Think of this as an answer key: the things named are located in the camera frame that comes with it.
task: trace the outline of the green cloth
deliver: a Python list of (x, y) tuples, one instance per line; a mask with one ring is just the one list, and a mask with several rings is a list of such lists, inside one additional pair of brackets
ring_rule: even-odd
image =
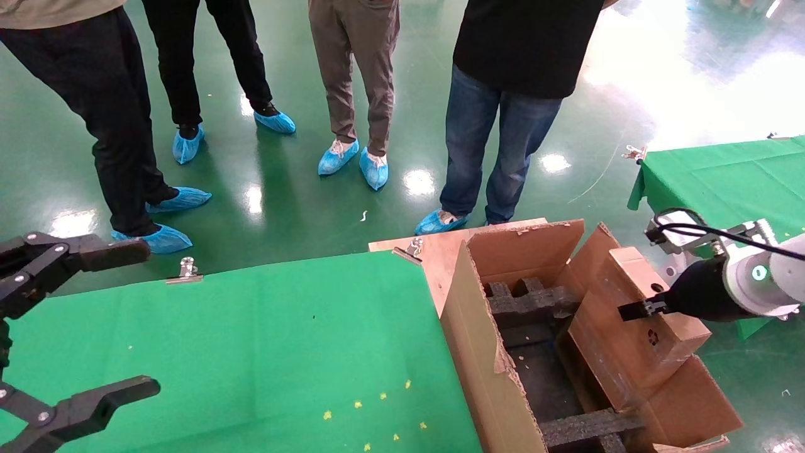
[[(54, 297), (10, 324), (4, 380), (48, 403), (162, 385), (65, 453), (481, 453), (423, 270), (390, 252)], [(0, 444), (22, 428), (0, 412)]]
[[(805, 231), (805, 135), (650, 152), (629, 208), (645, 197), (654, 212), (692, 209), (716, 228), (766, 218), (779, 242)], [(738, 322), (741, 337), (769, 318)]]

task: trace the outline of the khaki pants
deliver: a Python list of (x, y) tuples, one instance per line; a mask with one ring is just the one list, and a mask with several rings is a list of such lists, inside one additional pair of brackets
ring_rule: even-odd
[(336, 137), (352, 143), (352, 54), (369, 99), (369, 152), (382, 156), (394, 110), (391, 54), (400, 29), (399, 0), (308, 0), (308, 17)]

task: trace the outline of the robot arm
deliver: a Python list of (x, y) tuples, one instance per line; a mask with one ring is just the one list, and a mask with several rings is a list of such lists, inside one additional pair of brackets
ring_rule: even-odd
[(656, 313), (717, 322), (787, 319), (805, 303), (805, 235), (777, 244), (765, 219), (719, 231), (693, 211), (672, 210), (655, 216), (646, 236), (666, 253), (709, 247), (712, 258), (688, 266), (667, 291), (620, 307), (625, 321)]
[[(121, 406), (159, 393), (159, 382), (138, 376), (78, 393), (50, 406), (3, 381), (13, 342), (6, 318), (19, 319), (78, 272), (142, 263), (151, 250), (141, 239), (108, 244), (96, 235), (54, 238), (31, 232), (0, 243), (0, 415), (27, 424), (0, 453), (51, 453), (106, 428)], [(53, 379), (59, 379), (53, 370)]]

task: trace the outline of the black pants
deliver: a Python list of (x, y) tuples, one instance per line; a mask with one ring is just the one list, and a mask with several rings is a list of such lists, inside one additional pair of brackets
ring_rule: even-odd
[(156, 232), (145, 204), (175, 191), (156, 167), (142, 55), (123, 8), (62, 27), (0, 29), (0, 41), (97, 139), (95, 168), (112, 228), (125, 235)]
[[(271, 102), (266, 67), (257, 44), (249, 0), (206, 0), (224, 37), (237, 80), (253, 108)], [(193, 32), (200, 0), (142, 0), (159, 50), (159, 75), (176, 124), (201, 123), (201, 107), (193, 76)]]

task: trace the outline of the glossy epoxy floor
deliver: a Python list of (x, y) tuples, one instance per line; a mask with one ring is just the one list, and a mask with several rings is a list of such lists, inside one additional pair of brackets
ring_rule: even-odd
[[(444, 110), (462, 0), (404, 0), (395, 53), (397, 110), (391, 179), (380, 193), (357, 161), (321, 180), (316, 163), (332, 140), (304, 2), (253, 2), (279, 107), (299, 130), (258, 129), (228, 51), (209, 15), (196, 27), (196, 79), (208, 132), (202, 153), (179, 167), (142, 6), (126, 7), (138, 30), (151, 87), (158, 158), (169, 183), (214, 193), (208, 206), (160, 221), (189, 234), (205, 273), (365, 251), (410, 235), (438, 206), (444, 182)], [(805, 4), (798, 0), (621, 0), (604, 12), (576, 93), (535, 157), (515, 219), (606, 222), (653, 260), (642, 230), (650, 212), (625, 207), (637, 167), (627, 144), (660, 150), (761, 139), (805, 130)], [(62, 101), (0, 47), (0, 238), (31, 230), (109, 236), (97, 187), (93, 139)], [(359, 135), (366, 101), (356, 77)], [(494, 159), (494, 131), (486, 168)], [(484, 200), (478, 203), (482, 212)], [(364, 211), (365, 222), (361, 222)], [(470, 226), (483, 223), (482, 215)], [(180, 256), (79, 276), (65, 292), (163, 279)], [(747, 342), (711, 326), (700, 351), (747, 427), (726, 451), (805, 451), (805, 339), (800, 320), (774, 322)]]

